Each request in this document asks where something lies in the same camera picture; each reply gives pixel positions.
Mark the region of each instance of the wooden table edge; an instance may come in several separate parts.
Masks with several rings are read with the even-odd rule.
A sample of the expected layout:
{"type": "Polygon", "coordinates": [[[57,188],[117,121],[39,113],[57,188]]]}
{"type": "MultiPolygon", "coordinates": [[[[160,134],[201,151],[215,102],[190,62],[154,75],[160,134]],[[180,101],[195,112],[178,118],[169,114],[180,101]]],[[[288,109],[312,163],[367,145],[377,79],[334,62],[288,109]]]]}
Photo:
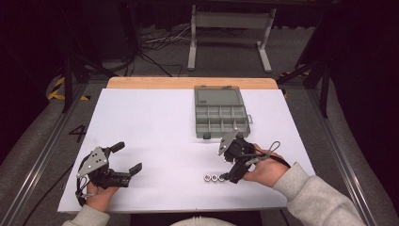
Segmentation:
{"type": "Polygon", "coordinates": [[[192,89],[195,86],[237,86],[240,89],[279,89],[273,78],[230,77],[112,77],[108,89],[192,89]]]}

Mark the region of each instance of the metal rail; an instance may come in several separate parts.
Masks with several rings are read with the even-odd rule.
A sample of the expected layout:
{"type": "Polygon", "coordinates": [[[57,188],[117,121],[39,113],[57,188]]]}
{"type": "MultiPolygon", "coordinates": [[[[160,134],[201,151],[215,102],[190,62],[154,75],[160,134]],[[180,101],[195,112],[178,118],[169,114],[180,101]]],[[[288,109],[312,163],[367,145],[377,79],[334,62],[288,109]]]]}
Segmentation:
{"type": "Polygon", "coordinates": [[[342,148],[337,142],[337,138],[332,131],[331,124],[329,123],[328,119],[325,119],[320,112],[319,109],[319,100],[317,93],[314,89],[308,89],[308,97],[311,100],[312,107],[314,108],[317,118],[322,124],[328,140],[330,142],[332,148],[332,155],[334,156],[335,162],[338,165],[338,168],[341,172],[343,180],[346,184],[346,187],[349,191],[349,194],[354,202],[356,208],[358,209],[360,216],[362,217],[364,223],[370,226],[378,225],[371,213],[369,204],[367,203],[363,190],[359,184],[358,178],[355,175],[355,172],[352,170],[348,159],[346,158],[345,153],[343,152],[342,148]]]}
{"type": "Polygon", "coordinates": [[[48,161],[50,160],[51,155],[54,152],[55,146],[58,142],[59,136],[64,129],[66,122],[68,121],[69,117],[71,116],[78,100],[83,95],[87,85],[86,84],[79,84],[76,86],[76,91],[73,94],[73,102],[69,110],[59,117],[58,121],[56,122],[56,127],[54,128],[52,134],[48,138],[46,144],[44,145],[38,159],[36,160],[34,166],[27,174],[24,183],[18,192],[17,196],[15,197],[14,201],[12,202],[11,206],[9,207],[6,215],[4,216],[1,226],[11,226],[14,225],[22,213],[29,197],[31,196],[33,190],[36,187],[41,175],[44,172],[45,167],[47,166],[48,161]]]}

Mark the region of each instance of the dark curtain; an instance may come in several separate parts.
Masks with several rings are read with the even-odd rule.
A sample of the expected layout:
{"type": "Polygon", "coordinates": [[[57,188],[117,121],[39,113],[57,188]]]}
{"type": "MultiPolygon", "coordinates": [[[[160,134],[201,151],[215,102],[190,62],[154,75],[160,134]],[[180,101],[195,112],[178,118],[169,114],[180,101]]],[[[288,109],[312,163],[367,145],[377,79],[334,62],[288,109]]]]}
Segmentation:
{"type": "Polygon", "coordinates": [[[36,1],[0,3],[0,163],[48,105],[46,89],[61,67],[56,31],[36,1]]]}
{"type": "MultiPolygon", "coordinates": [[[[198,6],[201,11],[218,12],[241,12],[241,13],[265,13],[270,8],[259,7],[226,7],[226,6],[198,6]]],[[[170,30],[171,27],[178,24],[190,24],[191,6],[189,5],[171,5],[171,4],[139,4],[138,18],[143,27],[155,25],[157,29],[170,30]]],[[[278,9],[273,26],[291,28],[317,26],[322,12],[317,9],[278,9]]]]}
{"type": "Polygon", "coordinates": [[[388,1],[347,1],[344,10],[326,14],[302,58],[327,58],[351,132],[397,213],[398,9],[388,1]]]}

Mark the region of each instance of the gray sweatshirt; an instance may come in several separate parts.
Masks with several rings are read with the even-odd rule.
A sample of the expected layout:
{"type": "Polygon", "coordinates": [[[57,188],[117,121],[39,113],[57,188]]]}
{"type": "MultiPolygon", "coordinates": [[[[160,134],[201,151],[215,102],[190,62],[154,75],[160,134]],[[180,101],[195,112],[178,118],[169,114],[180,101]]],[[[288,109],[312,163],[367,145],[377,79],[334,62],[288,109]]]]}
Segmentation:
{"type": "MultiPolygon", "coordinates": [[[[304,225],[364,225],[354,204],[320,177],[309,176],[295,163],[279,178],[273,189],[287,198],[290,213],[304,225]]],[[[83,206],[79,214],[63,226],[103,226],[109,216],[83,206]]],[[[172,226],[233,226],[215,218],[190,218],[172,226]]]]}

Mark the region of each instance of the tripod leg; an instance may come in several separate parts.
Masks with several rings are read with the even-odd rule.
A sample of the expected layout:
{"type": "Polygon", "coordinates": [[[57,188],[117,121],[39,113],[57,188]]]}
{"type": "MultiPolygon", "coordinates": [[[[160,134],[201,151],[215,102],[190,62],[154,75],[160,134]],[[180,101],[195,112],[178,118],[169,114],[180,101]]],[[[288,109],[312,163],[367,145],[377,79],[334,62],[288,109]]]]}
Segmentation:
{"type": "Polygon", "coordinates": [[[318,63],[319,63],[318,61],[314,61],[314,62],[312,62],[312,63],[310,63],[310,64],[307,64],[307,65],[305,65],[305,66],[302,66],[302,67],[296,69],[295,71],[289,73],[288,75],[285,75],[285,76],[283,76],[283,77],[280,77],[279,79],[276,80],[276,82],[277,82],[278,85],[281,85],[281,84],[283,84],[284,82],[286,82],[286,81],[288,81],[288,80],[290,80],[290,79],[292,79],[292,78],[294,78],[294,77],[297,77],[297,76],[299,76],[299,75],[302,74],[302,73],[307,72],[308,70],[310,70],[311,68],[313,68],[314,66],[316,66],[318,63]]]}
{"type": "Polygon", "coordinates": [[[317,83],[323,77],[325,72],[325,64],[320,62],[318,65],[314,66],[311,69],[308,77],[303,82],[303,86],[305,89],[314,89],[317,86],[317,83]]]}

